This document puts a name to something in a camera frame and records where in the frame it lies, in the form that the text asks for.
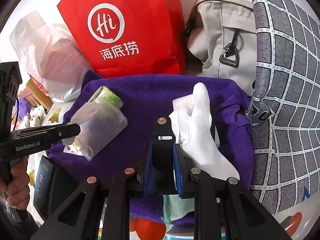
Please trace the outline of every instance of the purple towel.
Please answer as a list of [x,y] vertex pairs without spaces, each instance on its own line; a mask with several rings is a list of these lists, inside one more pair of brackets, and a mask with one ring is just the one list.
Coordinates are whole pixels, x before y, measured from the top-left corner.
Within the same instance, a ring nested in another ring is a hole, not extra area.
[[[253,173],[254,155],[250,139],[251,126],[240,113],[250,99],[231,80],[184,75],[137,75],[102,79],[92,71],[86,74],[82,92],[71,109],[65,113],[69,122],[75,112],[100,87],[106,86],[124,102],[122,111],[128,126],[111,141],[91,162],[84,157],[63,153],[62,142],[47,150],[48,157],[67,170],[78,181],[89,176],[103,178],[129,167],[134,157],[140,156],[149,142],[153,121],[173,111],[172,101],[192,94],[193,86],[202,82],[209,92],[211,109],[215,109],[216,126],[220,139],[220,152],[235,166],[241,182],[249,188]],[[137,217],[161,222],[163,197],[150,195],[146,199],[133,199],[130,212]],[[192,215],[174,221],[175,224],[193,223]]]
[[[19,100],[18,120],[22,120],[27,113],[31,112],[32,105],[25,98],[18,98],[18,100]],[[17,110],[17,100],[14,105],[14,108]]]

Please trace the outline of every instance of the haidilao bag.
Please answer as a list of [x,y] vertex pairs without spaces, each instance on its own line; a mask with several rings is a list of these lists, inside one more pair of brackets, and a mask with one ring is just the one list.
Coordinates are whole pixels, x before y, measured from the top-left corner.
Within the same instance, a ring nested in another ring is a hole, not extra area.
[[184,70],[180,0],[61,0],[58,9],[106,78]]

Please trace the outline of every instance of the white plush toy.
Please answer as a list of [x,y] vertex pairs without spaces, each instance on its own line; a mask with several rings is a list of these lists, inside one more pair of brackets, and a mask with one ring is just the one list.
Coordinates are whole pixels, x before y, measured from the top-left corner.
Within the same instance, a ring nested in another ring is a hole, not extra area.
[[45,111],[43,106],[38,106],[32,108],[30,119],[30,127],[38,127],[41,126],[45,117]]

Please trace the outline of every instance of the screw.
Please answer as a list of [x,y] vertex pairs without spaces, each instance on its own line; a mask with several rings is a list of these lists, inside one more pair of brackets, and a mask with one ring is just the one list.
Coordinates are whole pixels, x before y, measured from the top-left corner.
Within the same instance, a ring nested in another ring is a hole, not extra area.
[[160,117],[159,119],[158,119],[158,123],[159,124],[165,124],[167,122],[167,119],[165,119],[164,117]]
[[133,174],[133,173],[134,173],[134,169],[133,169],[133,168],[126,168],[126,169],[124,170],[124,173],[125,173],[125,174],[128,174],[128,175]]
[[232,185],[238,184],[238,179],[237,179],[237,178],[234,178],[234,177],[229,178],[228,181],[229,181],[229,183],[232,184]]
[[87,182],[88,182],[89,184],[93,184],[93,183],[95,183],[96,181],[97,181],[97,178],[94,177],[94,176],[89,177],[89,178],[87,179]]
[[192,169],[191,169],[191,172],[192,172],[192,174],[200,174],[201,169],[199,169],[199,168],[192,168]]

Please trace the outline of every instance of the black plastic clip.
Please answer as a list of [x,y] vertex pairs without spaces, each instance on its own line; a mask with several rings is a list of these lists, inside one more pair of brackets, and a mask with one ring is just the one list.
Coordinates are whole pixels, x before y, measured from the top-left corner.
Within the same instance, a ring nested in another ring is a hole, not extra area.
[[[239,35],[239,29],[235,29],[235,33],[233,35],[232,38],[232,42],[227,44],[224,48],[223,48],[223,52],[220,55],[219,61],[222,64],[231,66],[231,67],[238,67],[239,66],[239,51],[236,47],[236,42],[238,40],[238,35]],[[229,59],[228,57],[231,57],[235,55],[236,59],[232,60]]]

